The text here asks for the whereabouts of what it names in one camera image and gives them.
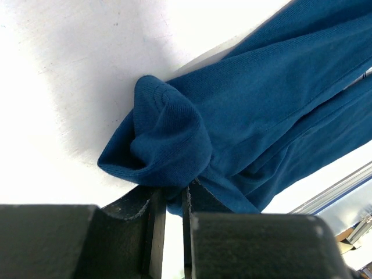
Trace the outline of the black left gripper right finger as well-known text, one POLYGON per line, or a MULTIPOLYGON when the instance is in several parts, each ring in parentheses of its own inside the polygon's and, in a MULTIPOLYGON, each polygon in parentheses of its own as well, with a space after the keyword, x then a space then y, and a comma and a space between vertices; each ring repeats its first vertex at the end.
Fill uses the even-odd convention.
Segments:
POLYGON ((198 181, 182 192, 186 278, 351 278, 320 218, 238 214, 198 181))

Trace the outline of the dark blue t shirt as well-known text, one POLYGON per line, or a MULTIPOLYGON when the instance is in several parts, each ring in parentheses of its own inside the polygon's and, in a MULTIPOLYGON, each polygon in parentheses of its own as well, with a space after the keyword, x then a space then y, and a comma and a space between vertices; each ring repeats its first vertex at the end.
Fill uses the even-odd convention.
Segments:
POLYGON ((98 166, 165 188, 172 214, 193 180, 233 212, 259 213, 370 142, 370 68, 370 1, 293 1, 220 61, 141 77, 98 166))

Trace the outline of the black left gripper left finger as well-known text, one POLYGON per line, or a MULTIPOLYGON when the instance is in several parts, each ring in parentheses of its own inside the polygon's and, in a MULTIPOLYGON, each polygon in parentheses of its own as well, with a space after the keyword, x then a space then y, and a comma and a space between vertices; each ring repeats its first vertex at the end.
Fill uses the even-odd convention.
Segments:
POLYGON ((138 186, 96 205, 2 205, 2 278, 161 278, 166 202, 138 186))

